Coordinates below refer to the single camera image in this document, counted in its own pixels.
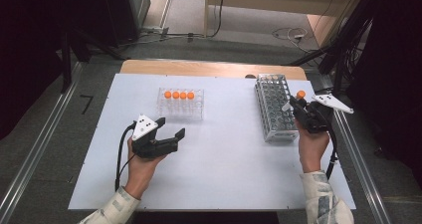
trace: white sleeve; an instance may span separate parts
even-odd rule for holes
[[[114,224],[125,223],[136,209],[140,200],[130,196],[120,187],[109,202],[82,220],[81,224]]]
[[[323,171],[301,174],[308,223],[353,223],[350,208],[332,192]]]

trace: hand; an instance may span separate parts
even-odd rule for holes
[[[140,158],[137,155],[133,156],[134,153],[132,152],[131,145],[132,139],[130,137],[127,140],[127,160],[131,157],[133,157],[133,159],[128,164],[129,178],[124,190],[126,190],[130,196],[140,200],[143,192],[146,188],[148,188],[149,181],[154,174],[155,167],[166,155],[162,155],[154,159]]]
[[[320,159],[329,143],[329,135],[326,132],[309,133],[295,120],[299,130],[299,156],[301,158],[304,173],[319,171]]]

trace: person's left hand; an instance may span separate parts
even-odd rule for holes
[[[131,144],[132,139],[130,137],[127,140],[127,160],[133,156]],[[154,174],[155,167],[162,159],[164,159],[165,156],[166,155],[162,155],[154,159],[145,159],[135,155],[128,164],[129,178],[124,190],[130,194],[130,196],[140,200],[143,192],[146,188],[148,188],[149,181]]]

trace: test tube rack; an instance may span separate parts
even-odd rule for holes
[[[166,118],[202,120],[204,115],[204,90],[184,88],[159,88],[157,112]]]
[[[260,107],[264,140],[266,142],[292,141],[299,135],[293,121],[293,110],[282,111],[290,98],[286,77],[280,74],[260,74],[255,83]]]

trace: white tabletop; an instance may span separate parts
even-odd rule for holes
[[[305,208],[298,141],[264,142],[254,83],[254,79],[115,75],[69,209],[98,209],[113,195],[121,134],[140,113],[158,118],[160,87],[203,89],[204,119],[168,120],[158,130],[157,139],[173,137],[182,127],[186,136],[179,142],[179,150],[158,165],[138,210]],[[292,94],[304,90],[311,100],[314,92],[310,82],[288,84]],[[322,158],[323,168],[331,151],[329,145]],[[122,160],[126,156],[124,144]],[[120,184],[126,181],[127,170]],[[355,209],[339,163],[330,183],[335,193]]]

